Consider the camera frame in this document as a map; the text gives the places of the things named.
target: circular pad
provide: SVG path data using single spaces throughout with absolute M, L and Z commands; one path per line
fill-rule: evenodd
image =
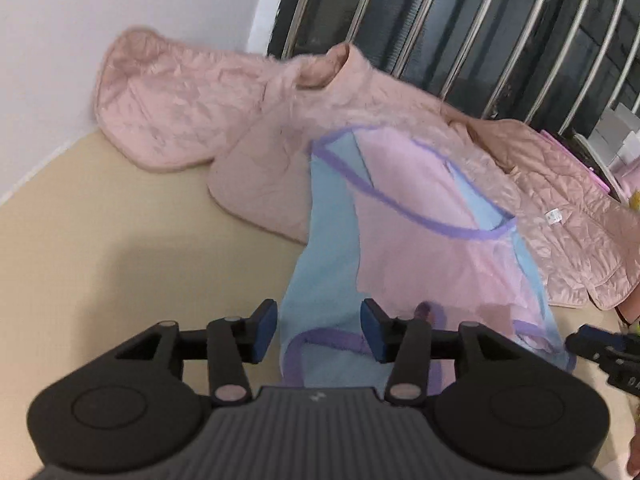
M 114 360 L 52 384 L 31 404 L 27 425 L 45 464 L 115 473 L 171 456 L 203 418 L 200 398 L 168 370 Z
M 551 365 L 487 363 L 436 399 L 450 447 L 502 471 L 544 474 L 593 463 L 609 410 L 586 384 Z

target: quilted fabric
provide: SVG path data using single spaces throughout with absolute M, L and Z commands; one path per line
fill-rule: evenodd
M 229 212 L 306 241 L 309 145 L 351 125 L 388 124 L 454 161 L 518 218 L 551 304 L 613 308 L 640 280 L 640 224 L 587 170 L 523 123 L 467 117 L 373 69 L 352 45 L 287 62 L 186 46 L 133 29 L 108 51 L 95 113 L 135 164 L 213 160 L 209 189 Z M 562 221 L 548 225 L 558 208 Z M 640 315 L 640 298 L 621 310 Z

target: person's hand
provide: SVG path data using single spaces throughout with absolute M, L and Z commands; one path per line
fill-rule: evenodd
M 636 424 L 636 434 L 629 445 L 629 462 L 626 463 L 626 472 L 635 477 L 640 474 L 640 422 Z

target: beige mattress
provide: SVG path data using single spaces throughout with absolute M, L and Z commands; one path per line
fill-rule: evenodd
M 147 173 L 96 133 L 0 207 L 0 478 L 28 478 L 40 466 L 25 414 L 44 386 L 158 320 L 203 328 L 281 300 L 302 246 L 223 212 L 206 174 Z M 564 334 L 583 323 L 618 328 L 612 311 L 555 313 Z M 277 357 L 275 340 L 265 362 L 248 367 L 254 388 L 278 381 Z M 606 466 L 626 453 L 632 401 L 594 365 L 580 362 L 576 374 L 609 405 L 596 464 Z M 206 391 L 202 364 L 188 364 L 185 378 Z

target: pink fabric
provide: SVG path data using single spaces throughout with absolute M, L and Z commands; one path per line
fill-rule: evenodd
M 356 138 L 377 190 L 418 215 L 456 227 L 478 228 L 451 173 L 434 153 L 417 150 L 410 139 L 392 128 L 357 133 Z
M 637 190 L 640 190 L 640 158 L 634 160 L 628 166 L 620 168 L 614 176 L 620 184 L 627 199 Z
M 560 150 L 562 150 L 567 156 L 570 156 L 575 161 L 576 164 L 580 164 L 582 167 L 584 167 L 585 170 L 588 170 L 590 173 L 591 179 L 596 184 L 598 184 L 598 186 L 600 186 L 605 193 L 609 194 L 611 192 L 610 187 L 607 186 L 607 184 L 599 176 L 593 173 L 593 171 L 591 171 L 590 168 L 587 168 L 583 163 L 581 163 L 580 160 L 578 160 L 578 158 L 572 152 L 566 149 L 562 145 L 562 142 L 559 142 L 553 135 L 551 135 L 549 132 L 546 132 L 545 130 L 541 130 L 540 135 L 545 137 L 545 139 L 548 140 L 556 148 L 559 148 Z
M 452 174 L 436 155 L 417 149 L 391 128 L 355 135 L 378 191 L 421 216 L 478 229 Z M 444 326 L 428 318 L 444 330 L 477 321 L 514 338 L 513 320 L 544 325 L 540 305 L 516 260 L 511 232 L 494 240 L 451 237 L 356 188 L 351 192 L 360 231 L 357 287 L 389 317 L 410 319 L 414 306 L 426 302 L 446 313 Z M 530 338 L 529 343 L 551 350 L 544 340 Z M 453 366 L 445 366 L 443 386 L 454 380 Z
M 470 118 L 374 70 L 352 45 L 287 62 L 125 32 L 95 93 L 105 135 L 155 171 L 214 160 L 209 190 L 231 213 L 305 241 L 309 143 L 350 124 L 389 124 L 463 168 L 518 218 L 552 304 L 600 308 L 640 281 L 640 221 L 590 172 L 519 121 Z M 558 208 L 562 222 L 544 215 Z

